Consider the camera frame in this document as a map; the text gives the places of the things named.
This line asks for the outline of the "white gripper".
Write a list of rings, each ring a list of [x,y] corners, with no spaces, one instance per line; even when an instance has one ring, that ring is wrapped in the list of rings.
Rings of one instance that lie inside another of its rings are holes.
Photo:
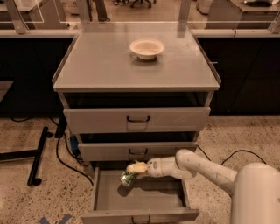
[[[171,176],[175,177],[177,169],[175,157],[157,157],[145,162],[129,164],[126,171],[136,174],[147,174],[154,178]]]

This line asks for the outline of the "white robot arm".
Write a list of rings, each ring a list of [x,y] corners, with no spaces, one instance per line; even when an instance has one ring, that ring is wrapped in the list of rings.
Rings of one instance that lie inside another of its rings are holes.
[[[234,171],[182,149],[174,157],[131,164],[127,171],[175,179],[199,173],[231,197],[230,224],[280,224],[280,171],[270,165],[251,163]]]

